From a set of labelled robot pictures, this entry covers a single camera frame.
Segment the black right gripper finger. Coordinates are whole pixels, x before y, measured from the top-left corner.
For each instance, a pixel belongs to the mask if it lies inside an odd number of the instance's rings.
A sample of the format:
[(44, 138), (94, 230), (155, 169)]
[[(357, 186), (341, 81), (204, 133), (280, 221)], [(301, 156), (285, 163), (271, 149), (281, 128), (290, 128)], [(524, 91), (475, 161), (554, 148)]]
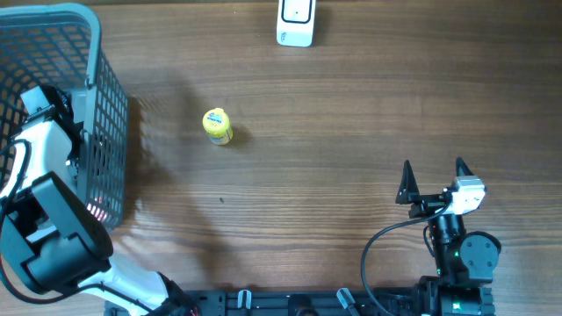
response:
[(474, 176), (472, 171), (466, 165), (464, 159), (462, 157), (458, 157), (456, 159), (456, 174), (457, 177), (461, 176)]
[(411, 163), (409, 160), (405, 160), (395, 203), (398, 205), (410, 205), (418, 203), (419, 200), (420, 191), (417, 186)]

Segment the yellow capped bottle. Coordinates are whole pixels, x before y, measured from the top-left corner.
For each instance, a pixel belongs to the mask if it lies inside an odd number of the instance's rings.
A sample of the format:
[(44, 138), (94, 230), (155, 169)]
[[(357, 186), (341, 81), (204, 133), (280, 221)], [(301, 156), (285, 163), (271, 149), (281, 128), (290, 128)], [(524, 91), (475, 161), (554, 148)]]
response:
[(234, 136), (230, 118), (222, 108), (208, 111), (202, 118), (202, 125), (215, 145), (226, 145)]

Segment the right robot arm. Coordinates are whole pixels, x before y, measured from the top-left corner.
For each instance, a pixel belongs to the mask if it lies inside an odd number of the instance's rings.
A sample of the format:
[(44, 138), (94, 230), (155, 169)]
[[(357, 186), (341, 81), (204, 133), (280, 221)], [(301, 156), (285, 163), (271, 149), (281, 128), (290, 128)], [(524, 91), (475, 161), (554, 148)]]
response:
[(467, 232), (464, 216), (479, 209), (486, 195), (484, 182), (462, 158), (456, 176), (440, 193), (422, 195), (410, 162), (404, 162), (396, 203), (409, 205), (410, 219), (427, 225), (424, 242), (436, 263), (436, 276), (415, 285), (411, 306), (418, 315), (493, 315), (493, 281), (501, 243), (490, 233)]

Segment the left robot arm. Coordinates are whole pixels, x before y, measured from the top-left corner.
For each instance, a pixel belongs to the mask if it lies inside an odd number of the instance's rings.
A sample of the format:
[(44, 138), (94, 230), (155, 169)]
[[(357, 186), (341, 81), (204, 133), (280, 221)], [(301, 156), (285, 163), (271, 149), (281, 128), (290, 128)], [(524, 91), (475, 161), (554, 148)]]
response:
[(33, 294), (3, 273), (6, 290), (34, 305), (90, 294), (131, 315), (197, 315), (194, 300), (163, 274), (114, 256), (106, 229), (76, 195), (68, 167), (83, 141), (69, 95), (44, 84), (21, 99), (29, 115), (5, 147), (16, 156), (1, 192), (1, 264)]

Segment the white barcode scanner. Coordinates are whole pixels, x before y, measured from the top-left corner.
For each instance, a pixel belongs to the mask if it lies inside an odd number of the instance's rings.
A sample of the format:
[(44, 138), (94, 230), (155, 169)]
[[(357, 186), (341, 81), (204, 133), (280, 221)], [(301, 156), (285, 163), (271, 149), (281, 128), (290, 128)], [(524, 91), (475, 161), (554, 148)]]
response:
[(277, 43), (286, 47), (310, 47), (313, 43), (316, 0), (279, 0)]

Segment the grey plastic mesh basket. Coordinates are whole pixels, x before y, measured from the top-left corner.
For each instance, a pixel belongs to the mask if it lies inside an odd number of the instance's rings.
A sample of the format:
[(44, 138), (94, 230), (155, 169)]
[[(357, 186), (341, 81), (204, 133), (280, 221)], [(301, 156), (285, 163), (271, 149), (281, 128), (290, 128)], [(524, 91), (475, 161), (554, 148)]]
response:
[(22, 93), (39, 85), (63, 90), (83, 141), (77, 195), (112, 230), (123, 220), (129, 107), (101, 39), (97, 15), (81, 4), (1, 10), (1, 141), (23, 124)]

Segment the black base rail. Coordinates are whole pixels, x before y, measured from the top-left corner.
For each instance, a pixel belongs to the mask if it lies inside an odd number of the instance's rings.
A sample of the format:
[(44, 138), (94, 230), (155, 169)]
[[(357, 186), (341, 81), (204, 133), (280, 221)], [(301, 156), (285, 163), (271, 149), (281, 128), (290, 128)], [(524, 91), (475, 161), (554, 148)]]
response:
[(492, 292), (376, 290), (378, 305), (367, 294), (352, 291), (346, 299), (335, 291), (260, 292), (190, 291), (194, 315), (484, 315), (496, 314)]

